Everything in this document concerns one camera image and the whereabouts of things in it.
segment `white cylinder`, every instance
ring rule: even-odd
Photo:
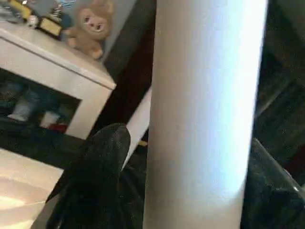
[[[159,0],[144,229],[238,229],[266,0]]]
[[[140,140],[143,138],[145,132],[148,129],[151,98],[152,98],[152,88],[150,87],[127,124],[127,129],[130,133],[131,141],[130,141],[128,155],[123,164],[123,168],[125,168],[125,166],[127,165],[130,157],[132,156]]]

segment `figurine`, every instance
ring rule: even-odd
[[[27,26],[31,29],[35,29],[38,25],[38,17],[35,15],[29,16],[27,20]]]
[[[31,114],[37,109],[39,103],[39,95],[28,89],[18,100],[12,114],[8,115],[9,118],[28,121]]]
[[[24,86],[20,83],[5,81],[0,87],[0,116],[9,115],[22,93]]]
[[[61,22],[62,16],[62,4],[58,4],[55,8],[52,9],[50,13],[51,17],[55,19],[57,22]]]
[[[67,29],[67,44],[93,59],[99,59],[102,47],[99,42],[110,35],[112,28],[113,2],[93,0],[78,11],[76,26]]]

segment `white cabinet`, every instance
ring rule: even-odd
[[[79,99],[66,134],[85,139],[116,84],[101,62],[24,25],[0,23],[0,68]]]

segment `trophy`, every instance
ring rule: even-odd
[[[26,21],[31,16],[33,10],[27,6],[27,0],[10,0],[10,5],[20,11],[22,18]]]
[[[37,27],[41,31],[50,35],[55,39],[60,39],[61,37],[61,16],[62,16],[62,4],[57,3],[57,6],[51,9],[50,14],[46,17],[43,16]]]

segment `teddy bear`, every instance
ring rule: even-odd
[[[89,5],[80,7],[75,26],[64,31],[67,44],[99,59],[103,54],[100,42],[111,33],[113,8],[112,0],[92,0]]]

